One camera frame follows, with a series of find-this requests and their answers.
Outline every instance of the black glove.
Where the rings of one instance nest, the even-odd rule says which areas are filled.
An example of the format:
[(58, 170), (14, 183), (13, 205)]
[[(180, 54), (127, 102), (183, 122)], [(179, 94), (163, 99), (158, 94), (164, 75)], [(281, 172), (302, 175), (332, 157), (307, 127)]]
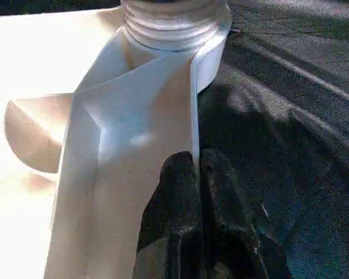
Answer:
[(190, 153), (164, 163), (141, 222), (134, 278), (290, 278), (262, 205), (250, 201), (228, 159)]

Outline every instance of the white plastic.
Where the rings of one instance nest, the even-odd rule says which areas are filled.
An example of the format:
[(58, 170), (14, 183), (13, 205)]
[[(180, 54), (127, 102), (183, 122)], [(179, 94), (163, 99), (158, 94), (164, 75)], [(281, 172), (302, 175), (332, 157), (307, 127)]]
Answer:
[[(50, 242), (42, 225), (42, 238), (36, 242), (41, 241), (42, 250), (33, 250), (30, 256), (23, 250), (14, 251), (17, 262), (10, 256), (0, 267), (15, 264), (21, 268), (15, 273), (3, 270), (0, 278), (14, 274), (41, 278), (45, 259), (46, 279), (131, 278), (141, 215), (158, 184), (162, 163), (173, 153), (190, 151), (197, 164), (197, 93), (215, 77), (230, 28), (230, 12), (223, 13), (217, 33), (206, 43), (181, 52), (143, 46), (124, 28), (122, 14), (119, 7), (0, 19), (3, 28), (27, 26), (29, 33), (36, 25), (46, 28), (48, 35), (40, 33), (39, 40), (48, 44), (31, 36), (27, 39), (32, 38), (32, 44), (18, 44), (21, 50), (27, 44), (51, 56), (44, 55), (44, 63), (39, 63), (31, 51), (25, 51), (27, 65), (38, 67), (26, 67), (23, 60), (24, 73), (17, 64), (23, 59), (17, 57), (20, 52), (14, 48), (14, 60), (9, 62), (3, 61), (5, 55), (0, 51), (0, 61), (8, 68), (15, 62), (7, 77), (18, 81), (16, 86), (0, 83), (0, 92), (7, 92), (2, 104), (14, 96), (20, 98), (21, 92), (26, 97), (38, 92), (37, 98), (43, 98), (48, 84), (49, 93), (75, 90), (60, 156)], [(68, 44), (65, 53), (61, 47), (52, 53), (54, 46), (65, 44), (61, 38)], [(78, 82), (80, 75), (74, 69), (86, 73)], [(26, 77), (34, 84), (23, 81)], [(49, 210), (43, 214), (48, 220)], [(22, 218), (30, 226), (31, 216)], [(31, 244), (28, 241), (21, 247)], [(35, 259), (36, 272), (31, 264)]]

